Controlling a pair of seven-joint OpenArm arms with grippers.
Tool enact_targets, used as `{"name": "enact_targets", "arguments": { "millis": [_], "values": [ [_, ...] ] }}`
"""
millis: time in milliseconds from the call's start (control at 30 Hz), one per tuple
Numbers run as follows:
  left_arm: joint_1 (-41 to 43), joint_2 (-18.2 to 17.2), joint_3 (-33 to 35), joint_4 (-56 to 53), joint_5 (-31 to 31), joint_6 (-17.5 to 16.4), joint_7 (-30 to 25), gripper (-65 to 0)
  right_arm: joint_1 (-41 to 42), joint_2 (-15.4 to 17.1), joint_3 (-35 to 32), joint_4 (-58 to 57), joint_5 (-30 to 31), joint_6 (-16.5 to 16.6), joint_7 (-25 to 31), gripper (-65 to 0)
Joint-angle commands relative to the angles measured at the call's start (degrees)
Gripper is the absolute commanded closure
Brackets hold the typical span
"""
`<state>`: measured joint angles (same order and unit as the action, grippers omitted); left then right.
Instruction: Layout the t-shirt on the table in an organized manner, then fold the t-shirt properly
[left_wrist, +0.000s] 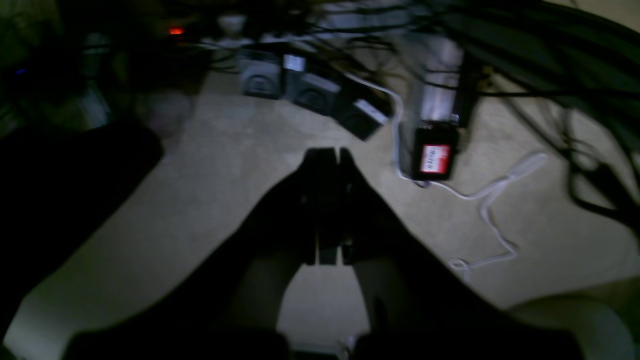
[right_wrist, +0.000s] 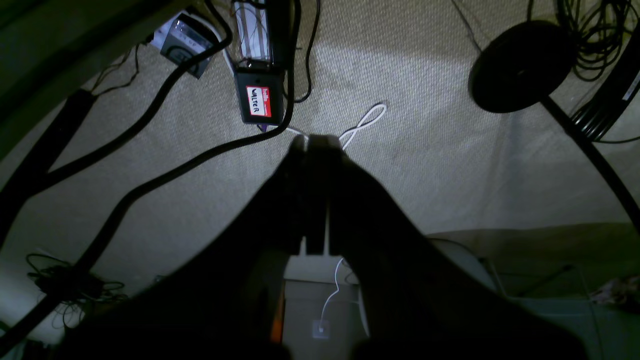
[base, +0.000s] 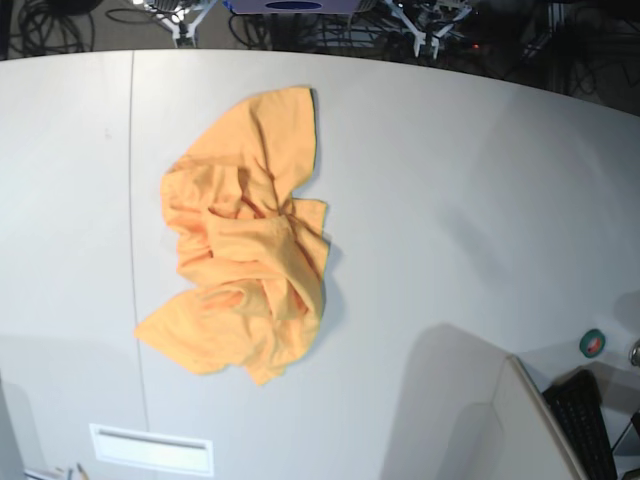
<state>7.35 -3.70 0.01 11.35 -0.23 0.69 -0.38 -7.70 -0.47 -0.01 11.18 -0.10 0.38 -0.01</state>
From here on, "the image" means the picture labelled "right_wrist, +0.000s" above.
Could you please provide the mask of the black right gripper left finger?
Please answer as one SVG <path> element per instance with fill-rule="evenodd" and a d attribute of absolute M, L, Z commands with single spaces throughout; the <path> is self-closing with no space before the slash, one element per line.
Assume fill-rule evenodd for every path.
<path fill-rule="evenodd" d="M 300 250 L 290 186 L 304 153 L 281 164 L 201 253 L 65 338 L 67 360 L 290 360 L 271 339 L 284 271 Z"/>

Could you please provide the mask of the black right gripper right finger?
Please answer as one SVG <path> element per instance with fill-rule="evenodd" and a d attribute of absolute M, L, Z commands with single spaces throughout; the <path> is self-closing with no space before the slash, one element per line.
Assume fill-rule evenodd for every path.
<path fill-rule="evenodd" d="M 342 150 L 311 135 L 310 191 L 326 206 L 328 250 L 359 280 L 369 337 L 352 360 L 583 360 L 578 336 L 496 294 L 430 243 Z"/>

